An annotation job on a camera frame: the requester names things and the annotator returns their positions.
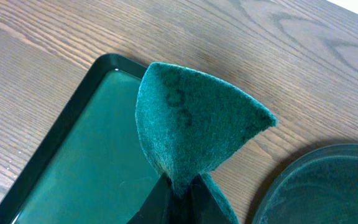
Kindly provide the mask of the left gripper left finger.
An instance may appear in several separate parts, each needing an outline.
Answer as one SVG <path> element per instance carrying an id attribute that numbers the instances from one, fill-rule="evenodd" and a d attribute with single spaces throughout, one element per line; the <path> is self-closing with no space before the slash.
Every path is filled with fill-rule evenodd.
<path id="1" fill-rule="evenodd" d="M 172 207 L 172 182 L 163 173 L 145 202 L 127 224 L 168 224 Z"/>

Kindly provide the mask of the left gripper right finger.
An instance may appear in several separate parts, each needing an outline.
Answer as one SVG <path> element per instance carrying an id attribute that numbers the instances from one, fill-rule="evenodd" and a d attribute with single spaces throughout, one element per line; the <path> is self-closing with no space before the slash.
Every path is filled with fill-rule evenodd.
<path id="1" fill-rule="evenodd" d="M 230 224 L 218 203 L 207 188 L 204 180 L 197 175 L 190 185 L 190 223 Z"/>

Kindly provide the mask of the green yellow sponge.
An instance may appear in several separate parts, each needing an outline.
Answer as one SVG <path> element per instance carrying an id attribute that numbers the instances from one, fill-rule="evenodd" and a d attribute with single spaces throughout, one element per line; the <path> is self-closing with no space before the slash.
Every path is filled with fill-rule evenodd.
<path id="1" fill-rule="evenodd" d="M 238 219 L 211 177 L 247 141 L 277 124 L 276 117 L 236 86 L 207 73 L 154 62 L 141 81 L 135 108 L 140 146 L 150 165 L 183 198 L 200 177 L 221 213 Z"/>

